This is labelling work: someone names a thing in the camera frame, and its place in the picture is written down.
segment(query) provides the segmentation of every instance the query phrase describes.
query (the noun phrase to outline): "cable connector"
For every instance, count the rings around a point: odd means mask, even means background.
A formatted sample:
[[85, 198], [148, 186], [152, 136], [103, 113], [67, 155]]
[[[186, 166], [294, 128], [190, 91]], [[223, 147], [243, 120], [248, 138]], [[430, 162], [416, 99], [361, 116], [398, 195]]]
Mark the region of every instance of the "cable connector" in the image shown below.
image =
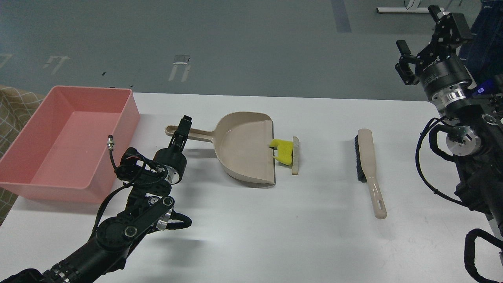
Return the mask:
[[114, 137], [112, 135], [108, 136], [107, 148], [110, 151], [113, 151], [115, 147]]

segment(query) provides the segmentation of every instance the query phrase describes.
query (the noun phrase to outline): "gray floor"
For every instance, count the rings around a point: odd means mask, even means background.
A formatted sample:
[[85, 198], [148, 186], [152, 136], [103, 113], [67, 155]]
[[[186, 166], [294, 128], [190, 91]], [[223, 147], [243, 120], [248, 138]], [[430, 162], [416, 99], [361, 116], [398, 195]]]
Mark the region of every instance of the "gray floor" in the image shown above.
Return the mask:
[[[469, 25], [480, 6], [424, 0], [421, 7], [430, 4], [464, 13]], [[403, 1], [2, 1], [0, 84], [40, 94], [74, 85], [424, 100], [422, 88], [404, 86], [394, 70], [395, 41], [407, 40], [417, 53], [434, 23], [429, 14], [376, 12], [399, 6]], [[190, 68], [180, 65], [170, 81], [176, 54], [189, 54]]]

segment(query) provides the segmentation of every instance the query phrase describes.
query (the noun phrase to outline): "wooden block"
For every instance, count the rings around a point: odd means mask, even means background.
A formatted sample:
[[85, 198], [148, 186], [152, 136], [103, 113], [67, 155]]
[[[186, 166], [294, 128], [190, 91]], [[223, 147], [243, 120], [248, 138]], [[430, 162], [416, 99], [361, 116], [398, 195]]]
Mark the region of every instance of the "wooden block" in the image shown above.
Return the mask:
[[299, 139], [296, 136], [294, 136], [293, 152], [292, 152], [292, 175], [299, 174], [299, 154], [300, 154]]

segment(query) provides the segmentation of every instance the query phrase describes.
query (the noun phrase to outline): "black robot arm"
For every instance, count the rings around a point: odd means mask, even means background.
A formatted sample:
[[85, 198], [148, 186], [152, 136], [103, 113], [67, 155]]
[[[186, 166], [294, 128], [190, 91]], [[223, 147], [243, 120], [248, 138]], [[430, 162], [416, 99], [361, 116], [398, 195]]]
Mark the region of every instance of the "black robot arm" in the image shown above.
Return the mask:
[[[462, 14], [441, 13], [437, 6], [430, 6], [430, 14], [436, 22], [431, 42], [417, 56], [411, 52], [403, 40], [396, 42], [401, 53], [395, 65], [406, 85], [421, 83], [427, 98], [435, 104], [441, 119], [426, 126], [421, 133], [416, 150], [416, 166], [425, 184], [443, 198], [480, 211], [488, 219], [494, 218], [503, 236], [503, 125], [501, 117], [501, 76], [494, 81], [499, 89], [485, 96], [472, 95], [468, 87], [472, 79], [456, 54], [456, 48], [472, 40], [468, 24]], [[415, 65], [412, 72], [409, 65]], [[439, 149], [437, 133], [447, 134], [447, 146], [452, 155]], [[419, 149], [425, 136], [430, 132], [430, 148], [444, 160], [454, 162], [460, 183], [455, 194], [459, 200], [439, 192], [426, 181], [419, 165]], [[480, 276], [474, 266], [475, 245], [472, 231], [467, 235], [465, 267], [478, 282], [494, 282]], [[489, 235], [483, 238], [495, 246], [503, 242]]]
[[[191, 124], [191, 118], [184, 116], [169, 147], [159, 150], [152, 160], [135, 148], [128, 148], [120, 165], [114, 165], [117, 177], [127, 183], [102, 203], [87, 243], [42, 274], [35, 269], [25, 269], [2, 283], [94, 282], [101, 275], [124, 269], [127, 257], [147, 234], [189, 227], [192, 221], [173, 210], [175, 200], [169, 194], [171, 185], [182, 179], [187, 164], [182, 150]], [[109, 137], [109, 144], [109, 149], [113, 150], [112, 137]], [[132, 189], [125, 210], [98, 226], [110, 199], [127, 187]]]

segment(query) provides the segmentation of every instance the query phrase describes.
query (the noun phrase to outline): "dustpan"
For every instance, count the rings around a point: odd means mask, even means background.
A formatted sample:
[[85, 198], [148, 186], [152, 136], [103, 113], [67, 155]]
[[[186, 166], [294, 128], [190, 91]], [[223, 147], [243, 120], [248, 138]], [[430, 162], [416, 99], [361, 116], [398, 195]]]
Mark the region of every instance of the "dustpan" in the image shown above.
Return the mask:
[[[177, 126], [167, 126], [173, 135]], [[190, 129], [189, 139], [213, 143], [224, 171], [245, 182], [274, 184], [273, 121], [263, 113], [234, 112], [225, 115], [213, 131]]]

